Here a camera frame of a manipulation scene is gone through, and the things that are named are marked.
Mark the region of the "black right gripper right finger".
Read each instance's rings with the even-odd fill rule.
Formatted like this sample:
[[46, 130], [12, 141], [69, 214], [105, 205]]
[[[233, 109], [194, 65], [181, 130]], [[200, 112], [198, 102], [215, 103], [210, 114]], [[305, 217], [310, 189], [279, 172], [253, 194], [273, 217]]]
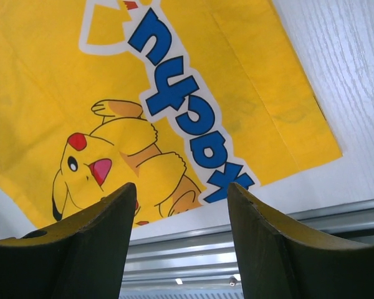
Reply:
[[374, 298], [374, 245], [313, 229], [237, 183], [227, 201], [244, 298]]

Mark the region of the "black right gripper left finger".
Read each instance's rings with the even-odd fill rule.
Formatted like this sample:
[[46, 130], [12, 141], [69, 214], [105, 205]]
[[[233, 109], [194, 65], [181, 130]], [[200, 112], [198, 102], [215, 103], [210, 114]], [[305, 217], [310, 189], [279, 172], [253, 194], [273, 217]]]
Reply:
[[55, 224], [0, 240], [0, 298], [118, 298], [136, 203], [127, 183]]

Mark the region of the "yellow pikachu placemat cloth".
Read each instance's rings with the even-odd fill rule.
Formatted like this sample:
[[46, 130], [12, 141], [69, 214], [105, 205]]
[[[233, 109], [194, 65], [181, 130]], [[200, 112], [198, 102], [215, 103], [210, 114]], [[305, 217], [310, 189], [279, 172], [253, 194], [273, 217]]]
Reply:
[[341, 156], [270, 1], [0, 1], [0, 188], [37, 227], [129, 182], [141, 227]]

